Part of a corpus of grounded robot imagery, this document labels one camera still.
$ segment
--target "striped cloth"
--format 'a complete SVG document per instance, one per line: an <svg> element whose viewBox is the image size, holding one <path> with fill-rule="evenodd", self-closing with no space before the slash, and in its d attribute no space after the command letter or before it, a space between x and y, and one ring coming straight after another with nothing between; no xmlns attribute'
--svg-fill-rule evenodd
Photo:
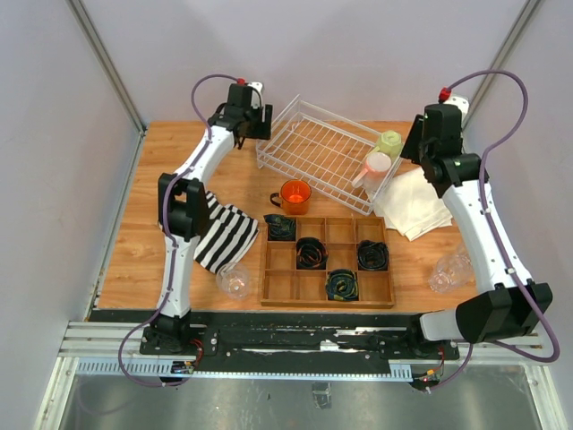
<svg viewBox="0 0 573 430"><path fill-rule="evenodd" d="M224 264L243 258L259 234L259 221L232 204L223 206L211 191L207 192L207 205L209 228L193 258L208 271L217 273Z"/></svg>

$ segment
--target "wire basket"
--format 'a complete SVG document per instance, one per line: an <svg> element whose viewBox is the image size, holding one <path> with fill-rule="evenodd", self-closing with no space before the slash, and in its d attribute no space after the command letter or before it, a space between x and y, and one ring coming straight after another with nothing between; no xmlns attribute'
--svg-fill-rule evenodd
<svg viewBox="0 0 573 430"><path fill-rule="evenodd" d="M257 142L257 163L286 176L303 179L312 188L368 215L398 169L401 158L373 193L354 188L352 180L380 132L302 101L300 95L272 123L272 139Z"/></svg>

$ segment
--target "white cloth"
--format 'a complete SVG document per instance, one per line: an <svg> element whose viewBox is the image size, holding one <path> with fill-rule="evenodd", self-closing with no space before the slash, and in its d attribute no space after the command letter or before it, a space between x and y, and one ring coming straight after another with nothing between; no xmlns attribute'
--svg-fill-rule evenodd
<svg viewBox="0 0 573 430"><path fill-rule="evenodd" d="M451 213L423 177L422 168L394 177L374 202L374 213L387 228L414 240L438 227L451 226Z"/></svg>

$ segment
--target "wooden table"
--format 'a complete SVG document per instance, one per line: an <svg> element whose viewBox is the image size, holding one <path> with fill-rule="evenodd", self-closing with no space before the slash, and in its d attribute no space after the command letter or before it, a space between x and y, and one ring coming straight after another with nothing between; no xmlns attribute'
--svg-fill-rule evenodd
<svg viewBox="0 0 573 430"><path fill-rule="evenodd" d="M379 130L396 130L407 136L409 123L369 122ZM191 154L203 135L202 123L152 123L141 154L124 218L107 269L98 307L154 308L163 279L165 247L158 228L158 177L173 172ZM413 168L402 163L398 174ZM279 190L286 178L256 166L254 142L242 150L233 150L219 165L208 189L219 202L233 203L251 217L263 222L267 213L277 212L269 195ZM312 196L308 216L361 217L357 212L319 193ZM398 232L389 232L390 258L394 270L396 306L383 312L427 312L451 308L475 294L473 285L442 295L434 293L427 279L438 259L451 254L461 235L458 228L438 228L409 242ZM234 300L218 290L215 275L195 263L191 280L193 309L270 310L259 301L261 279L261 237L242 259L252 277L252 290L244 300Z"/></svg>

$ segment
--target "transparent cup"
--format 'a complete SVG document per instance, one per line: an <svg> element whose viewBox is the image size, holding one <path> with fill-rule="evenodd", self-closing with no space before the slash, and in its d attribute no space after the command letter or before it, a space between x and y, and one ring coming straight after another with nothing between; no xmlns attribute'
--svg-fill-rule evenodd
<svg viewBox="0 0 573 430"><path fill-rule="evenodd" d="M430 288L438 293L447 293L463 287L474 277L474 268L470 262L464 244L460 244L453 255L441 257L428 279Z"/></svg>
<svg viewBox="0 0 573 430"><path fill-rule="evenodd" d="M249 295L249 270L239 262L228 262L217 273L217 286L240 300Z"/></svg>

